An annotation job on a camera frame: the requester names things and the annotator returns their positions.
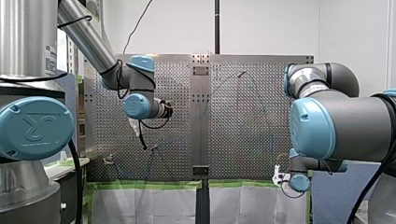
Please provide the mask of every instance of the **metal bracket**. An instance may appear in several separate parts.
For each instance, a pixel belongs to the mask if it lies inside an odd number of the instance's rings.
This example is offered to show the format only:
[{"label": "metal bracket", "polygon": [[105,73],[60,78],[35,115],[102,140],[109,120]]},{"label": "metal bracket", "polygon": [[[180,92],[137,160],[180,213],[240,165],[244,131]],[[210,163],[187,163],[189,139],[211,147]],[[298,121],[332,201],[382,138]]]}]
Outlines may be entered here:
[{"label": "metal bracket", "polygon": [[195,165],[192,166],[193,175],[209,175],[209,166],[207,165]]}]

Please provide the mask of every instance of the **robotic arm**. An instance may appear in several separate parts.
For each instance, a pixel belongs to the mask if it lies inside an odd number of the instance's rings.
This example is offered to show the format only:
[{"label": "robotic arm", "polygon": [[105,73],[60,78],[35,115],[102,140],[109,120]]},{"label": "robotic arm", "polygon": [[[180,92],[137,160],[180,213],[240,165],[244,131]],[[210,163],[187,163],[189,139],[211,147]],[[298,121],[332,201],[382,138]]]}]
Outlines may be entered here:
[{"label": "robotic arm", "polygon": [[[58,23],[67,24],[84,18],[76,0],[59,1]],[[92,66],[101,75],[108,90],[129,90],[123,103],[125,114],[131,119],[162,119],[172,116],[169,102],[154,98],[154,61],[149,56],[135,55],[123,65],[96,33],[91,23],[81,20],[63,28]]]},{"label": "robotic arm", "polygon": [[[296,99],[290,110],[290,187],[309,190],[308,169],[344,172],[343,160],[376,161],[381,177],[371,201],[385,200],[389,184],[396,183],[396,92],[358,97],[357,79],[339,63],[291,64],[284,83],[285,93]],[[390,211],[396,203],[378,204],[369,204],[370,223],[395,223]]]}]

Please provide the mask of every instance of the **gray robot arm segment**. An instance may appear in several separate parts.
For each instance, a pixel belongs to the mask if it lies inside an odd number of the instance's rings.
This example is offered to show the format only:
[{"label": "gray robot arm segment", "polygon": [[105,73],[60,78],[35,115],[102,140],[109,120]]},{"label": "gray robot arm segment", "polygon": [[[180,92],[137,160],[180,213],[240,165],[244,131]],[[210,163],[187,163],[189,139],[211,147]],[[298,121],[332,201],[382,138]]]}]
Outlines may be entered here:
[{"label": "gray robot arm segment", "polygon": [[327,89],[343,92],[349,97],[359,96],[358,80],[350,69],[340,63],[291,64],[285,79],[287,95],[296,99],[312,91]]}]

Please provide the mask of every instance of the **white wall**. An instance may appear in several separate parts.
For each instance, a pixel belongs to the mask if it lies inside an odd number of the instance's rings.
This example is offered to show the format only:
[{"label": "white wall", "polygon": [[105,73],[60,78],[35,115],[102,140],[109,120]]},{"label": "white wall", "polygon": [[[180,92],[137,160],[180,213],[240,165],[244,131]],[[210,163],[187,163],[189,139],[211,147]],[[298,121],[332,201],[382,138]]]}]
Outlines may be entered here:
[{"label": "white wall", "polygon": [[[149,0],[104,0],[104,25],[116,53],[122,53]],[[207,53],[214,50],[212,0],[154,0],[127,53]]]},{"label": "white wall", "polygon": [[318,56],[318,0],[222,0],[221,53]]},{"label": "white wall", "polygon": [[[148,0],[104,0],[104,25],[121,53]],[[317,0],[222,0],[223,54],[318,56]],[[214,52],[213,0],[154,0],[127,52]]]},{"label": "white wall", "polygon": [[361,96],[388,83],[389,0],[321,0],[321,62],[348,66],[358,77]]}]

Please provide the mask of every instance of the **white plastic part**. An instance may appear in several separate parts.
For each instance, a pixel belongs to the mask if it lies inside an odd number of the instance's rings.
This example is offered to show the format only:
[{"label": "white plastic part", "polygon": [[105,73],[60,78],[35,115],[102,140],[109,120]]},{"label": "white plastic part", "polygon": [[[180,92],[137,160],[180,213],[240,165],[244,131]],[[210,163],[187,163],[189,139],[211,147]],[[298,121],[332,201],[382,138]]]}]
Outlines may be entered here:
[{"label": "white plastic part", "polygon": [[280,165],[275,165],[275,170],[274,170],[274,176],[273,176],[273,183],[280,187],[282,181],[287,181],[289,182],[290,179],[290,174],[288,173],[280,173],[279,172]]},{"label": "white plastic part", "polygon": [[139,120],[137,119],[128,119],[129,120],[129,124],[131,124],[132,129],[134,129],[134,133],[136,134],[136,137],[140,136],[140,132],[139,132]]},{"label": "white plastic part", "polygon": [[67,160],[67,154],[65,151],[61,151],[61,158],[59,159],[59,162],[63,162]]}]

